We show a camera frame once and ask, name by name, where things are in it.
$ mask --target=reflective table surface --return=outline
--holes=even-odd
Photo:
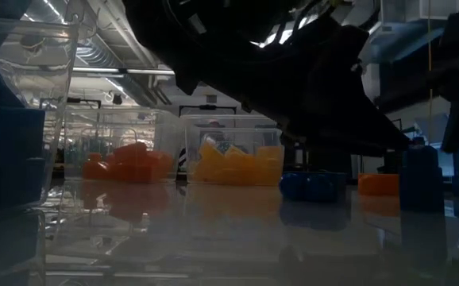
[[[351,187],[320,205],[275,187],[66,182],[0,215],[0,285],[459,285],[459,199],[426,214]]]

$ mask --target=black machine part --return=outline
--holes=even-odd
[[[125,0],[136,38],[175,71],[182,91],[204,83],[277,122],[283,143],[382,156],[406,149],[404,136],[364,93],[358,55],[368,32],[341,26],[324,1],[324,14],[283,44],[260,48],[277,21],[300,1]],[[248,19],[235,24],[237,19]]]

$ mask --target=ceiling duct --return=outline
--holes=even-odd
[[[65,11],[67,11],[67,4],[64,0],[34,1],[25,16],[31,21],[65,24],[63,16]],[[76,57],[90,67],[123,67],[122,61],[113,54],[111,49],[98,35],[87,39],[85,44],[79,46]],[[152,93],[145,90],[131,75],[124,75],[123,78],[112,78],[109,81],[114,83],[115,87],[120,87],[122,92],[126,93],[141,106],[155,106],[157,104],[157,99]]]

